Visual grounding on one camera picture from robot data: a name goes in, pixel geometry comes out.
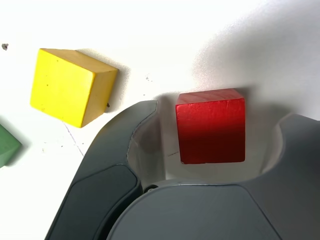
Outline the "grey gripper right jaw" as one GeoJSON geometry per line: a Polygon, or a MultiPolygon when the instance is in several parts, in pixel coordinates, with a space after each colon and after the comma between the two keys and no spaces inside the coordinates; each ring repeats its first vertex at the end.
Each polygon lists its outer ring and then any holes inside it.
{"type": "Polygon", "coordinates": [[[292,114],[277,127],[276,164],[233,184],[173,184],[135,200],[110,240],[317,240],[320,123],[292,114]]]}

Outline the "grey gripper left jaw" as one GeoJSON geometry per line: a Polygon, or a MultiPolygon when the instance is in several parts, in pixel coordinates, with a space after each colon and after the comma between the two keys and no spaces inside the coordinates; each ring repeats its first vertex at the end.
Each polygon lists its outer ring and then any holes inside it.
{"type": "Polygon", "coordinates": [[[105,240],[144,189],[165,179],[160,104],[138,102],[96,135],[48,230],[48,240],[105,240]]]}

